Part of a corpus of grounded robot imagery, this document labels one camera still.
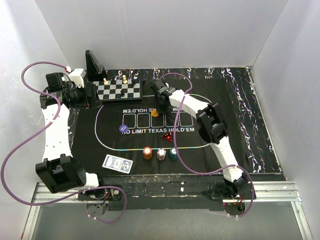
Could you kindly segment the yellow big blind button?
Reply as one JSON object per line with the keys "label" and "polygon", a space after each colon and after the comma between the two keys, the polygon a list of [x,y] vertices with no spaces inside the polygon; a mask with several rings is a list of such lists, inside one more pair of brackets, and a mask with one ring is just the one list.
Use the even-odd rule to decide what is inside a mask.
{"label": "yellow big blind button", "polygon": [[156,109],[153,109],[153,110],[151,111],[151,116],[152,116],[152,117],[155,117],[155,118],[159,116],[159,113],[157,112]]}

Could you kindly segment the blue small blind button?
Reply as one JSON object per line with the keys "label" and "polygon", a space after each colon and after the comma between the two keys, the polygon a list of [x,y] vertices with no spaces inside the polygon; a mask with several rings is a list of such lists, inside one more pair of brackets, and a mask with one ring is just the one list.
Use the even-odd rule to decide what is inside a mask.
{"label": "blue small blind button", "polygon": [[121,133],[126,133],[129,127],[126,124],[122,124],[118,129]]}

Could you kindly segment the red black triangular all-in marker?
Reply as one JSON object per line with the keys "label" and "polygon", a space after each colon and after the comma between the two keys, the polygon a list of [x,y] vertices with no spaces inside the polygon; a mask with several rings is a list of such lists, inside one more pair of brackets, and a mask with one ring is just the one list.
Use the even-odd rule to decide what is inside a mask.
{"label": "red black triangular all-in marker", "polygon": [[162,139],[171,142],[172,141],[172,133],[167,132],[161,136]]}

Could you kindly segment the orange red chip stack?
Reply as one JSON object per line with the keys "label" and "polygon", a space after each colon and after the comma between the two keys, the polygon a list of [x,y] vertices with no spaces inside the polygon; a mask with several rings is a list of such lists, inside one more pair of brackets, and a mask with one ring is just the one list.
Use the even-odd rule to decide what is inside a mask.
{"label": "orange red chip stack", "polygon": [[146,159],[146,160],[150,160],[152,158],[152,149],[148,146],[146,146],[143,150],[142,150],[142,153],[143,153],[143,157]]}

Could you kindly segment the pink blue chip stack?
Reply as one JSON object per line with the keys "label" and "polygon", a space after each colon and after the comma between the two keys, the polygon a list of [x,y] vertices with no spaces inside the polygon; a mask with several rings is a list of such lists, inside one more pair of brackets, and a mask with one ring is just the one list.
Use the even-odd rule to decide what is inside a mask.
{"label": "pink blue chip stack", "polygon": [[164,160],[164,159],[166,158],[166,154],[167,154],[167,151],[166,151],[164,148],[159,148],[159,149],[157,150],[157,155],[156,155],[156,157],[157,157],[157,159],[158,159],[159,161],[162,161],[162,160]]}

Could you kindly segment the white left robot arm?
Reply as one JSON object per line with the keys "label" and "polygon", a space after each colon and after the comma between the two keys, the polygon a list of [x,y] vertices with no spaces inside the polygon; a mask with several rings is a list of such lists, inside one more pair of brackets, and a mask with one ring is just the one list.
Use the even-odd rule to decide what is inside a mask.
{"label": "white left robot arm", "polygon": [[86,172],[71,153],[68,122],[70,109],[99,108],[102,103],[87,73],[76,68],[69,74],[46,75],[47,88],[40,95],[40,107],[46,124],[43,160],[35,171],[48,190],[55,194],[70,189],[88,189],[95,200],[106,196],[106,187],[95,173]]}

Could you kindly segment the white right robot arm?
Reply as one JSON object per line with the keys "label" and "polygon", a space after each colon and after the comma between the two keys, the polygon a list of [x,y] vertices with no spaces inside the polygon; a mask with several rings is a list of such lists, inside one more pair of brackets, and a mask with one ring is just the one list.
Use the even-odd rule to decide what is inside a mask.
{"label": "white right robot arm", "polygon": [[234,156],[228,137],[228,127],[220,106],[217,103],[200,101],[187,91],[169,86],[161,79],[152,83],[151,89],[159,113],[167,113],[172,108],[178,108],[173,125],[174,147],[177,148],[177,121],[180,111],[184,111],[196,120],[200,137],[214,151],[222,168],[227,195],[232,199],[243,195],[250,180]]}

